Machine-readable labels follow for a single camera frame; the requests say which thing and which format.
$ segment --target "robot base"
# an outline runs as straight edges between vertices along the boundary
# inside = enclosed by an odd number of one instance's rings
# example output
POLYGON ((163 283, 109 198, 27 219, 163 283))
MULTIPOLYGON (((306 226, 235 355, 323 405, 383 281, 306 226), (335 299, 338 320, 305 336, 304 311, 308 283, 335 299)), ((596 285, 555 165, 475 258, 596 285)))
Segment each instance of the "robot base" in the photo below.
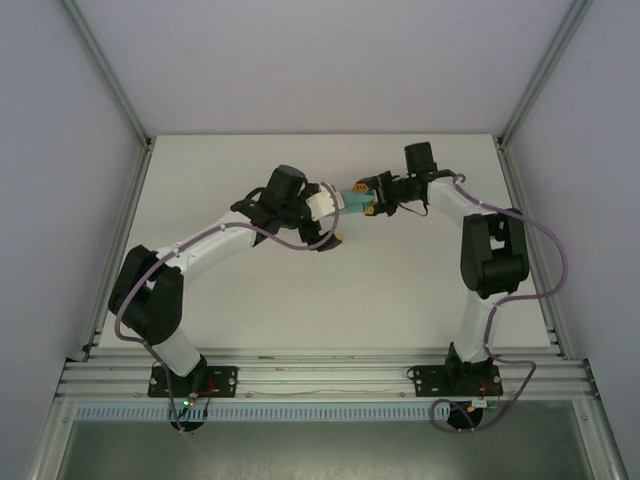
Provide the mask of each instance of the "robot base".
MULTIPOLYGON (((237 367, 215 367, 207 366, 204 372, 203 385, 208 385, 209 380, 213 382, 213 392, 198 392, 199 397, 233 398, 236 396, 236 385, 238 384, 237 367)), ((173 395, 176 398, 188 397, 192 393, 191 382, 185 377, 179 377, 171 372, 171 385, 173 395)), ((167 377, 161 366, 151 369, 151 379, 149 380, 149 390, 147 395, 151 398, 168 398, 167 377)))
POLYGON ((453 343, 444 365, 416 365, 407 371, 416 397, 500 396, 502 379, 498 367, 489 358, 483 362, 463 362, 453 343))
POLYGON ((413 381, 416 397, 485 397, 503 394, 502 382, 495 381, 500 378, 496 366, 491 367, 484 379, 464 383, 457 388, 452 385, 444 365, 416 365, 407 371, 407 375, 413 381))

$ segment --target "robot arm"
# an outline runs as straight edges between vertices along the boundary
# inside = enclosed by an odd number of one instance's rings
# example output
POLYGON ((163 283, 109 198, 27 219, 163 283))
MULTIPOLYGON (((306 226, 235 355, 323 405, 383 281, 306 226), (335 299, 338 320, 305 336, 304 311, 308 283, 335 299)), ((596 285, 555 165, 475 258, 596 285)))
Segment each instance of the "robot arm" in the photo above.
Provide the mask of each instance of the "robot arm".
POLYGON ((265 187, 236 202, 231 211, 203 231, 157 251, 142 245, 133 248, 116 280, 109 310, 118 314, 125 297, 145 272, 160 258, 175 252, 135 294, 122 321, 153 347, 175 375, 187 379, 189 391, 197 392, 205 380, 202 372, 206 361, 180 329, 184 289, 204 271, 253 248, 281 228, 298 230, 302 241, 310 246, 306 249, 335 248, 340 239, 332 232, 321 233, 319 220, 336 210, 362 211, 363 201, 373 198, 351 192, 345 192, 345 197, 324 184, 309 183, 299 170, 281 165, 265 187))
MULTIPOLYGON (((374 194, 365 215, 391 216, 403 203, 418 200, 425 209, 438 210, 462 230, 460 273, 469 292, 444 375, 431 379, 433 391, 438 392, 435 396, 443 394, 441 384, 445 388, 452 386, 450 393, 458 395, 477 394, 481 383, 501 391, 501 385, 494 385, 497 368, 485 349, 484 335, 493 305, 515 292, 529 274, 524 225, 512 217, 487 212, 461 195, 455 188, 457 176, 450 170, 438 170, 429 143, 405 147, 405 157, 407 176, 394 176, 387 171, 359 180, 353 189, 374 194)), ((499 321, 499 316, 500 311, 494 322, 499 321)), ((491 329, 488 347, 495 331, 491 329)))

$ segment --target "purple cable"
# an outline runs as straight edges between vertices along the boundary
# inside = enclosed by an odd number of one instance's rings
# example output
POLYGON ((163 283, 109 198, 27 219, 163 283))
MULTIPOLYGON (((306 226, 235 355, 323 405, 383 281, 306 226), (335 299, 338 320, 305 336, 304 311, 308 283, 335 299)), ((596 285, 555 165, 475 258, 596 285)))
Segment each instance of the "purple cable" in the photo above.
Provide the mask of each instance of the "purple cable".
POLYGON ((513 297, 504 297, 504 298, 498 300, 494 304, 493 308, 489 312, 489 318, 487 320, 487 327, 484 330, 484 335, 483 335, 483 339, 482 339, 482 342, 484 344, 485 352, 487 353, 489 358, 491 358, 492 360, 494 360, 496 362, 500 362, 500 363, 503 363, 503 364, 506 364, 506 365, 529 365, 531 367, 531 370, 529 370, 529 373, 527 374, 527 376, 525 377, 524 381, 522 382, 522 385, 520 386, 518 391, 513 395, 511 400, 509 400, 507 405, 502 409, 502 411, 498 414, 498 416, 496 418, 491 420, 486 425, 482 425, 482 426, 473 428, 473 421, 471 420, 471 417, 469 416, 467 411, 457 402, 454 402, 452 400, 447 400, 445 398, 440 398, 440 399, 436 400, 435 402, 433 402, 433 404, 431 405, 431 413, 430 413, 431 423, 438 430, 441 430, 441 431, 447 432, 447 433, 473 433, 474 431, 487 430, 488 428, 491 428, 491 427, 495 426, 496 424, 498 424, 499 422, 501 422, 507 416, 509 411, 515 406, 516 402, 518 401, 518 399, 520 398, 520 396, 524 392, 524 389, 529 384, 529 381, 531 380, 531 377, 533 377, 533 374, 536 371, 537 365, 536 365, 536 362, 534 362, 533 360, 506 360, 506 359, 503 359, 503 358, 495 355, 489 349, 489 334, 491 333, 491 327, 493 325, 493 319, 496 316, 498 308, 501 307, 502 305, 505 305, 505 304, 509 303, 509 302, 515 302, 517 300, 540 300, 542 298, 547 298, 547 297, 551 297, 551 296, 555 295, 556 293, 558 293, 562 289, 562 287, 564 287, 565 283, 567 283, 567 276, 569 274, 569 260, 567 258, 567 252, 565 251, 564 247, 562 246, 562 242, 556 236, 556 234, 554 234, 547 227, 542 225, 540 222, 538 222, 536 220, 533 220, 532 218, 525 217, 524 215, 520 215, 520 214, 512 212, 510 210, 504 210, 502 208, 494 207, 493 205, 489 205, 487 203, 483 203, 480 200, 478 200, 477 198, 472 197, 471 195, 469 195, 460 186, 460 184, 464 183, 466 180, 467 180, 466 176, 464 176, 462 174, 458 174, 453 179, 453 186, 458 191, 458 193, 460 195, 462 195, 465 199, 467 199, 469 202, 479 206, 480 208, 484 208, 485 210, 489 210, 489 211, 496 212, 496 213, 501 213, 501 214, 506 215, 508 217, 515 218, 516 220, 520 220, 523 223, 528 223, 529 225, 532 225, 532 226, 536 227, 538 230, 540 230, 542 233, 544 233, 547 237, 549 237, 551 239, 551 241, 555 244, 556 248, 558 249, 558 252, 560 253, 560 259, 561 259, 561 262, 562 262, 562 274, 561 274, 560 280, 558 281, 556 286, 553 287, 548 292, 536 293, 536 294, 532 294, 532 295, 516 295, 516 296, 513 296, 513 297), (456 410, 459 410, 460 412, 462 412, 462 414, 467 419, 467 421, 469 422, 469 425, 471 425, 472 428, 470 430, 461 430, 461 429, 457 429, 457 430, 453 429, 452 430, 452 429, 440 426, 435 421, 435 409, 441 403, 448 403, 449 405, 453 406, 456 410))
POLYGON ((201 234, 196 235, 195 237, 193 237, 188 242, 185 242, 184 244, 180 245, 177 248, 177 250, 174 250, 174 251, 166 254, 164 257, 162 257, 156 263, 154 263, 153 266, 149 270, 147 270, 144 273, 144 275, 142 275, 142 277, 140 277, 140 280, 138 280, 136 282, 136 284, 133 286, 131 291, 127 294, 127 296, 125 297, 124 301, 122 302, 122 305, 120 306, 120 309, 118 310, 118 314, 116 315, 116 321, 115 321, 115 324, 114 324, 114 331, 115 331, 116 337, 118 337, 120 340, 123 340, 125 342, 139 343, 140 345, 142 345, 151 354, 151 356, 160 365, 162 365, 162 368, 164 369, 164 372, 165 372, 165 374, 167 376, 167 392, 169 394, 169 405, 171 407, 171 413, 173 414, 173 418, 176 421, 176 425, 178 426, 178 429, 181 432, 184 431, 184 428, 182 427, 182 423, 180 423, 180 418, 178 417, 178 411, 176 409, 176 404, 175 404, 174 395, 173 395, 173 385, 171 383, 171 370, 169 369, 167 364, 164 363, 162 358, 160 358, 160 355, 158 355, 156 353, 156 351, 153 349, 153 347, 151 345, 149 345, 147 342, 145 342, 141 338, 130 337, 130 336, 124 335, 122 333, 121 327, 122 327, 122 317, 124 317, 124 313, 127 311, 127 308, 129 308, 129 305, 133 301, 133 298, 137 295, 137 293, 140 291, 140 289, 147 283, 149 278, 151 278, 151 276, 161 266, 163 266, 165 263, 167 263, 169 260, 171 260, 173 257, 175 257, 178 253, 184 252, 185 250, 187 250, 188 248, 192 247, 196 243, 201 242, 205 238, 213 235, 214 233, 217 233, 217 232, 223 230, 223 228, 225 228, 225 229, 226 228, 246 228, 248 230, 253 230, 254 232, 257 232, 257 233, 260 233, 261 235, 264 235, 266 238, 269 238, 269 239, 273 240, 274 242, 279 243, 283 247, 290 248, 291 250, 303 251, 303 250, 315 250, 317 248, 320 248, 322 245, 324 245, 326 242, 328 242, 331 239, 331 237, 335 234, 336 228, 338 227, 338 218, 340 217, 340 206, 338 204, 338 198, 336 197, 336 194, 334 193, 333 189, 328 184, 326 184, 324 182, 320 183, 320 185, 322 185, 324 188, 326 188, 328 190, 329 195, 331 196, 331 200, 333 200, 333 205, 335 207, 335 212, 334 212, 334 216, 333 216, 333 223, 331 224, 331 228, 329 229, 329 232, 327 234, 325 234, 325 236, 320 241, 314 243, 313 245, 295 245, 293 243, 287 242, 286 240, 282 240, 281 238, 275 236, 273 233, 267 232, 266 230, 264 230, 264 229, 262 229, 260 227, 256 227, 255 225, 251 225, 250 223, 228 222, 228 223, 225 223, 225 224, 215 225, 215 226, 211 227, 210 229, 205 230, 201 234))

